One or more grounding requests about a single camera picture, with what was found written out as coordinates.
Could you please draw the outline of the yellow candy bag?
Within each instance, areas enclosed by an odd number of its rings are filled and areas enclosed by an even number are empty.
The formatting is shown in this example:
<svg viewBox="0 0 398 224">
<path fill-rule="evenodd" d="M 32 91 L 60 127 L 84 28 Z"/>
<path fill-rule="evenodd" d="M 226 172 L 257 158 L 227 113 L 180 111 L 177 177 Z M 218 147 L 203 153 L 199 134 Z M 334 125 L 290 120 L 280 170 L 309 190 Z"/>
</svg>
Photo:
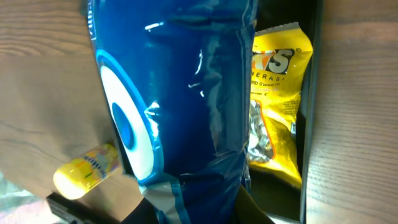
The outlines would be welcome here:
<svg viewBox="0 0 398 224">
<path fill-rule="evenodd" d="M 256 32 L 252 52 L 246 157 L 252 168 L 299 189 L 296 122 L 311 41 L 298 22 L 291 22 Z"/>
</svg>

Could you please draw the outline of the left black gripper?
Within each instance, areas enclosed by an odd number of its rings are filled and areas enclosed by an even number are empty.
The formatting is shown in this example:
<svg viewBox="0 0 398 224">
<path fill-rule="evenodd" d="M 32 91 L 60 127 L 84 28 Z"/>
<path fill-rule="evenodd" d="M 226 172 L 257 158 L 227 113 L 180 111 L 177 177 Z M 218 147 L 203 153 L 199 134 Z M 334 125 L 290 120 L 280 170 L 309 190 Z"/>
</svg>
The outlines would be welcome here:
<svg viewBox="0 0 398 224">
<path fill-rule="evenodd" d="M 55 192 L 48 195 L 46 201 L 50 211 L 69 224 L 119 224 L 118 220 L 106 213 L 92 210 Z"/>
</svg>

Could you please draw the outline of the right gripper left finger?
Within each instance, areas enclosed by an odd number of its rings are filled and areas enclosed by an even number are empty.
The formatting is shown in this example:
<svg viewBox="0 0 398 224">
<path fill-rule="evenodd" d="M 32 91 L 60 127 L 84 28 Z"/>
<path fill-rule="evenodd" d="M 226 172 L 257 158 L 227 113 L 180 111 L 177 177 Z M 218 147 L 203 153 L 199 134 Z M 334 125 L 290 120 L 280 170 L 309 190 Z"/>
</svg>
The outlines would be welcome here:
<svg viewBox="0 0 398 224">
<path fill-rule="evenodd" d="M 145 198 L 120 224 L 159 224 L 152 204 Z"/>
</svg>

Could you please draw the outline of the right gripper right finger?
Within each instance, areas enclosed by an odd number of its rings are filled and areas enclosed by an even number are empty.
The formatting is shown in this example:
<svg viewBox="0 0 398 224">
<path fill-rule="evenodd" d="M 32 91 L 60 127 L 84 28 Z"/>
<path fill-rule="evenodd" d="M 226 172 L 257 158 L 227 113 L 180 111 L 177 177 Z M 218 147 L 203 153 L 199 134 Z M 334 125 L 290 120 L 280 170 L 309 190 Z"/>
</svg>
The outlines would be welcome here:
<svg viewBox="0 0 398 224">
<path fill-rule="evenodd" d="M 246 189 L 240 185 L 236 196 L 233 223 L 275 224 L 255 203 Z"/>
</svg>

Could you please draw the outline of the blue Oreo cookie pack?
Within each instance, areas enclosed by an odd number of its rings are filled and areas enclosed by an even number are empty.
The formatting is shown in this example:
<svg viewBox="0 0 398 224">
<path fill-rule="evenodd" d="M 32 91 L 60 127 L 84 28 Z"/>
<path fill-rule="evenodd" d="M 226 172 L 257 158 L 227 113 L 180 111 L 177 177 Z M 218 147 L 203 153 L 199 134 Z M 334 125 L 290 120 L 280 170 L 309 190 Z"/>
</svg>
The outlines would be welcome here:
<svg viewBox="0 0 398 224">
<path fill-rule="evenodd" d="M 87 11 L 126 174 L 161 223 L 228 223 L 250 181 L 257 2 L 89 0 Z"/>
</svg>

